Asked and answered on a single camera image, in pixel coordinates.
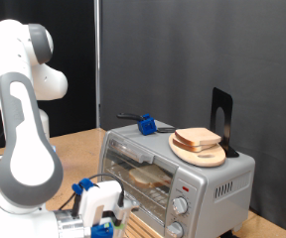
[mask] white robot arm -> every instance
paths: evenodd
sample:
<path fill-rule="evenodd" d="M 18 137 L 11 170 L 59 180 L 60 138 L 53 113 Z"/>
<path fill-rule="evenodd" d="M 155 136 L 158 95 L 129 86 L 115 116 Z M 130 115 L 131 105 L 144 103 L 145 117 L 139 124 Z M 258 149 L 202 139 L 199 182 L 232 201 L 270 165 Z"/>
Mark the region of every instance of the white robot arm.
<path fill-rule="evenodd" d="M 72 217 L 69 211 L 46 209 L 45 202 L 60 188 L 64 173 L 44 134 L 36 96 L 41 100 L 60 98 L 68 87 L 61 72 L 45 65 L 53 48 L 51 35 L 41 25 L 22 25 L 13 20 L 0 22 L 0 109 L 6 135 L 6 149 L 0 163 L 1 238 L 57 238 L 59 234 L 91 237 L 92 226 L 109 219 L 100 218 L 97 212 L 93 214 L 95 206 L 100 206 L 102 212 L 103 207 L 114 210 L 123 224 L 130 210 L 138 206 L 126 199 L 119 205 L 116 196 L 123 199 L 119 194 L 123 195 L 124 190 L 120 191 L 116 181 L 107 181 L 99 190 L 92 188 L 84 193 L 77 217 Z M 97 199 L 91 200 L 87 196 L 90 193 Z M 72 225 L 77 220 L 82 224 L 78 224 L 79 229 Z M 70 224 L 70 229 L 60 225 L 63 221 Z"/>

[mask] blue clamp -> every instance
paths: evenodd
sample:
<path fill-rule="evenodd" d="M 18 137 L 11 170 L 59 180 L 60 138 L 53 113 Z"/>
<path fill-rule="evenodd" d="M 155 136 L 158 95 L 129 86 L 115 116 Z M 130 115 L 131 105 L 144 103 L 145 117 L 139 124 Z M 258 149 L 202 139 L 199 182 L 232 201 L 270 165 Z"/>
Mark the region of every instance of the blue clamp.
<path fill-rule="evenodd" d="M 74 183 L 72 185 L 72 190 L 77 195 L 82 195 L 83 189 L 89 190 L 91 187 L 93 187 L 92 181 L 89 178 L 84 178 L 78 184 Z"/>
<path fill-rule="evenodd" d="M 137 125 L 139 127 L 140 132 L 146 136 L 156 132 L 156 125 L 153 117 L 150 117 L 149 114 L 145 114 L 142 116 L 144 118 L 143 121 L 137 121 Z"/>
<path fill-rule="evenodd" d="M 111 222 L 91 227 L 91 238 L 112 238 L 113 226 Z"/>
<path fill-rule="evenodd" d="M 83 186 L 85 190 L 89 190 L 91 187 L 93 187 L 93 182 L 89 178 L 84 178 L 79 182 L 79 184 Z"/>

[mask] silver toaster oven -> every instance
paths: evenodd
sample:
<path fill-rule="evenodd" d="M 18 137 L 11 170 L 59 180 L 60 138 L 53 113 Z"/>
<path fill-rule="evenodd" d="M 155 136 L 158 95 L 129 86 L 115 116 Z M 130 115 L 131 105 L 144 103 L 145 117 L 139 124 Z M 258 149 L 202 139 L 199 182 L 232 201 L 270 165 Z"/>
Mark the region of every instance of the silver toaster oven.
<path fill-rule="evenodd" d="M 196 167 L 172 152 L 169 136 L 143 136 L 137 125 L 110 130 L 98 171 L 123 181 L 126 196 L 141 203 L 134 214 L 161 236 L 215 238 L 238 230 L 248 217 L 255 161 L 239 153 L 219 167 Z"/>

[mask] wooden countertop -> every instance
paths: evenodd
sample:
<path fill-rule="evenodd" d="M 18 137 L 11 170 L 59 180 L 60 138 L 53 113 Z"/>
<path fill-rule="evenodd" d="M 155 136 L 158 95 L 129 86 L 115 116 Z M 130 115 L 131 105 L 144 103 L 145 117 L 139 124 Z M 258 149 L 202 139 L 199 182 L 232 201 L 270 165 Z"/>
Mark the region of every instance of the wooden countertop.
<path fill-rule="evenodd" d="M 67 201 L 72 195 L 71 187 L 74 182 L 97 174 L 104 134 L 105 131 L 102 129 L 92 129 L 51 138 L 51 144 L 56 146 L 65 174 L 60 190 L 46 203 L 47 209 L 56 210 Z M 4 149 L 0 149 L 0 155 L 3 154 L 3 151 Z M 72 208 L 72 202 L 66 208 Z M 242 228 L 234 234 L 241 238 L 286 238 L 286 230 L 251 211 L 249 211 L 248 219 L 243 222 Z M 130 238 L 159 237 L 135 216 L 131 216 L 126 235 Z"/>

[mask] oven dial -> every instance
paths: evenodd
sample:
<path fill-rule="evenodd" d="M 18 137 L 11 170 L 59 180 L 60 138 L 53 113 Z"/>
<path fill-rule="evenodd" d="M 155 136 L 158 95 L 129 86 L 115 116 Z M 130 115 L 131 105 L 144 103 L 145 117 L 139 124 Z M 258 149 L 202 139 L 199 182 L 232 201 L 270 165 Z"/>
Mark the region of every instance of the oven dial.
<path fill-rule="evenodd" d="M 174 238 L 183 237 L 183 227 L 178 222 L 174 222 L 166 227 L 167 233 Z"/>
<path fill-rule="evenodd" d="M 187 212 L 187 202 L 182 197 L 177 197 L 173 200 L 173 209 L 177 215 Z"/>

